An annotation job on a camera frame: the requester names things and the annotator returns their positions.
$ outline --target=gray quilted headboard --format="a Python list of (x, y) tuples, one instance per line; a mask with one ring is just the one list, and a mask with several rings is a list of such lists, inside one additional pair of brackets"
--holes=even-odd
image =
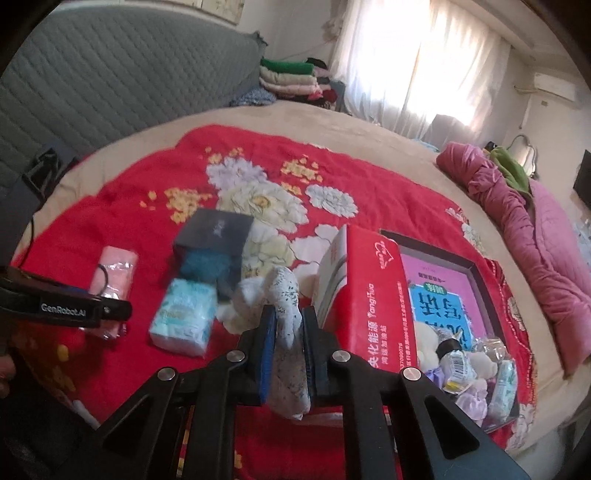
[(0, 198), (41, 145), (88, 155), (258, 86), (265, 43), (181, 12), (64, 9), (29, 36), (0, 79)]

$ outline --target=red tissue box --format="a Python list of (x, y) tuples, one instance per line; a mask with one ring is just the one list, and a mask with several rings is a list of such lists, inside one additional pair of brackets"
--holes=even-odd
[(398, 373), (417, 366), (407, 280), (393, 240), (342, 227), (320, 263), (312, 304), (320, 327), (373, 367)]

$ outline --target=pink book cover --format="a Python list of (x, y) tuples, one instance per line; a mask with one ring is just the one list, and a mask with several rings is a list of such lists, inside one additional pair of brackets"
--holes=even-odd
[(487, 332), (476, 302), (476, 297), (467, 275), (450, 268), (440, 267), (410, 255), (401, 254), (407, 280), (416, 285), (434, 283), (444, 287), (449, 293), (455, 293), (462, 300), (466, 316), (470, 320), (470, 329), (475, 338), (487, 337)]

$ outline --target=green cloth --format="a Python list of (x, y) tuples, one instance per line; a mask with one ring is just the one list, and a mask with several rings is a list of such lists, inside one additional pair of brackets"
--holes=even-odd
[(490, 158), (499, 167), (507, 185), (521, 193), (521, 196), (529, 204), (531, 201), (530, 178), (523, 167), (503, 147), (496, 147), (491, 152)]
[(261, 65), (277, 73), (293, 73), (294, 75), (312, 75), (314, 66), (301, 61), (274, 61), (262, 59)]

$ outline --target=pink blanket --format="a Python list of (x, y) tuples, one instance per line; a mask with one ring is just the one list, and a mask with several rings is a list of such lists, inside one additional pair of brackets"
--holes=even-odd
[(567, 375), (591, 355), (591, 276), (566, 214), (531, 180), (533, 205), (510, 188), (478, 147), (450, 143), (437, 165), (482, 205), (502, 229), (507, 248), (554, 328)]

